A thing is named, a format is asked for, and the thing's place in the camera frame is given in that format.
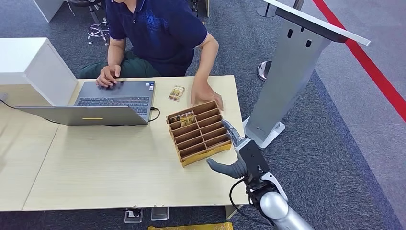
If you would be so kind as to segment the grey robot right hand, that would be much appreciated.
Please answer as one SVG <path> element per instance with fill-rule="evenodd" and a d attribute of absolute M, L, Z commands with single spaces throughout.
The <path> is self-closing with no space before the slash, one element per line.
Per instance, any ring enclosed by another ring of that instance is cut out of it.
<path fill-rule="evenodd" d="M 243 178 L 246 185 L 259 187 L 262 183 L 261 176 L 269 171 L 269 166 L 261 150 L 255 141 L 241 136 L 230 122 L 225 119 L 222 119 L 221 122 L 226 128 L 226 136 L 230 138 L 237 154 L 237 161 L 230 165 L 225 165 L 209 158 L 206 160 L 207 164 L 217 173 L 234 179 Z"/>

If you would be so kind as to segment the person's right hand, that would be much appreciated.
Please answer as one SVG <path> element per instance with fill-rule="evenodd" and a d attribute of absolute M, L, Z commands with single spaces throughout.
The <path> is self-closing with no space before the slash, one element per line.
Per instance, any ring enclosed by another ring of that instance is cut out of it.
<path fill-rule="evenodd" d="M 99 76 L 96 79 L 96 85 L 98 87 L 109 88 L 117 83 L 116 78 L 120 77 L 121 66 L 108 65 L 102 68 Z"/>

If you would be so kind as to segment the person's left hand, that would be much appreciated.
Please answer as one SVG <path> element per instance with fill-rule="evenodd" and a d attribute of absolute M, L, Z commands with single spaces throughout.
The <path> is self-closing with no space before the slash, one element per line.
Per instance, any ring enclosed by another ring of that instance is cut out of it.
<path fill-rule="evenodd" d="M 215 101 L 220 110 L 224 111 L 222 96 L 216 93 L 206 80 L 195 80 L 192 84 L 190 104 L 195 106 L 200 101 Z"/>

